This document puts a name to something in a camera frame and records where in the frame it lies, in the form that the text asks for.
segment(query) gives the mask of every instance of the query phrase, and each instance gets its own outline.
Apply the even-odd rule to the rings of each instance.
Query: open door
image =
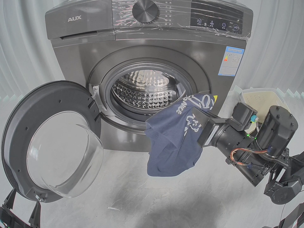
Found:
[[[2,164],[19,194],[40,202],[82,194],[102,164],[99,109],[69,81],[44,84],[12,111],[2,137]]]

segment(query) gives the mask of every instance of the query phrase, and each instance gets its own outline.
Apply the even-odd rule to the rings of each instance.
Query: washing machine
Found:
[[[65,77],[26,95],[2,137],[15,190],[53,202],[84,192],[103,148],[150,150],[145,121],[186,96],[213,94],[218,114],[253,12],[234,0],[68,0],[45,14]]]
[[[65,79],[95,97],[104,147],[127,151],[149,151],[145,121],[187,95],[217,95],[218,114],[252,20],[234,0],[68,0],[45,14]]]

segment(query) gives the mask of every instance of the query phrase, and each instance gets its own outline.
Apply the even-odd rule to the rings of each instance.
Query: navy blue t-shirt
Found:
[[[210,94],[186,96],[146,121],[145,134],[151,139],[149,176],[177,176],[195,165],[203,151],[197,144],[203,129],[192,108],[209,111],[214,103]]]

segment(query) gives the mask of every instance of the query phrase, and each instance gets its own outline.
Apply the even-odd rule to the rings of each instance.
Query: control knob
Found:
[[[149,23],[157,17],[158,8],[151,0],[139,0],[132,8],[134,18],[142,23]]]

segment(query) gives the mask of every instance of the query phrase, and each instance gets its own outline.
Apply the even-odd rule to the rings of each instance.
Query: door hinge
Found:
[[[101,97],[100,97],[100,93],[99,93],[99,86],[93,86],[93,95],[92,98],[95,100],[97,107],[99,109],[99,111],[106,111],[106,107],[104,106],[104,104],[102,103]]]

